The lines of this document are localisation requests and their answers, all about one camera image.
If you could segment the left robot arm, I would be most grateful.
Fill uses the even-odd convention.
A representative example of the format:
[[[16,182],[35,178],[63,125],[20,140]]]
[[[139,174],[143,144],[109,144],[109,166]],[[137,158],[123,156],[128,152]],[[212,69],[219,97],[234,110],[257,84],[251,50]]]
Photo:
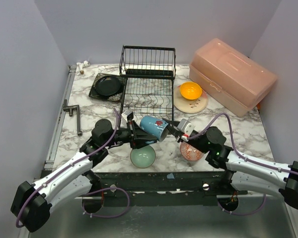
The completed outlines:
[[[156,142],[157,137],[134,120],[129,120],[122,129],[107,119],[98,120],[90,139],[65,164],[34,183],[24,181],[18,186],[10,209],[16,216],[16,227],[35,232],[60,203],[88,194],[92,187],[101,192],[99,178],[92,168],[107,157],[108,148],[127,143],[133,149],[141,149]]]

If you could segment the mint green bowl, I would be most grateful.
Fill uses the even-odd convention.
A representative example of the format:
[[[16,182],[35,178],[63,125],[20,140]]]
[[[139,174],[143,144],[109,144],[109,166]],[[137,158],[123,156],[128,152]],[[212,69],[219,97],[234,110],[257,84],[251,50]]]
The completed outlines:
[[[133,149],[130,153],[132,164],[141,169],[150,167],[155,162],[155,159],[155,150],[149,145],[141,149]]]

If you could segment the red blue patterned bowl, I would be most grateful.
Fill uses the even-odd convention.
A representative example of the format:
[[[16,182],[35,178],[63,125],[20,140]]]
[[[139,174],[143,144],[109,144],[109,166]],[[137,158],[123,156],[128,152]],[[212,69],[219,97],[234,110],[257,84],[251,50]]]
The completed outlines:
[[[180,144],[180,153],[188,161],[198,161],[204,156],[204,153],[186,142]]]

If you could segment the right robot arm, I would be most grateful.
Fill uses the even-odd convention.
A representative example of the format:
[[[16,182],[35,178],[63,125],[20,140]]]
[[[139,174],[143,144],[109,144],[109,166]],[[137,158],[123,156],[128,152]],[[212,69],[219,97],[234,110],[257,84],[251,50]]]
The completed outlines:
[[[226,137],[216,126],[208,125],[197,132],[183,119],[167,120],[166,128],[179,142],[206,153],[206,161],[212,167],[228,171],[228,182],[236,191],[281,196],[286,204],[298,210],[298,161],[283,164],[246,155],[235,145],[226,146]]]

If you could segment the blue floral mug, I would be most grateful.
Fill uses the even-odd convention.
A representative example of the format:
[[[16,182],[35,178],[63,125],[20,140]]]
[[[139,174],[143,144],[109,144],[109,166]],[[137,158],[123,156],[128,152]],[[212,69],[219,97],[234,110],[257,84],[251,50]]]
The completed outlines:
[[[155,136],[159,142],[162,142],[168,135],[168,123],[163,119],[157,119],[151,116],[144,116],[140,122],[140,127],[145,132]]]

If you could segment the yellow bowl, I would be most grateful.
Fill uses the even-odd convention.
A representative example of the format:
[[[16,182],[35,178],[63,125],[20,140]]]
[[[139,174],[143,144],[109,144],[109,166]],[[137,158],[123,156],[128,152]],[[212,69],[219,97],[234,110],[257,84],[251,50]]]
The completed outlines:
[[[195,82],[185,82],[180,85],[180,94],[187,100],[196,100],[202,95],[202,88]]]

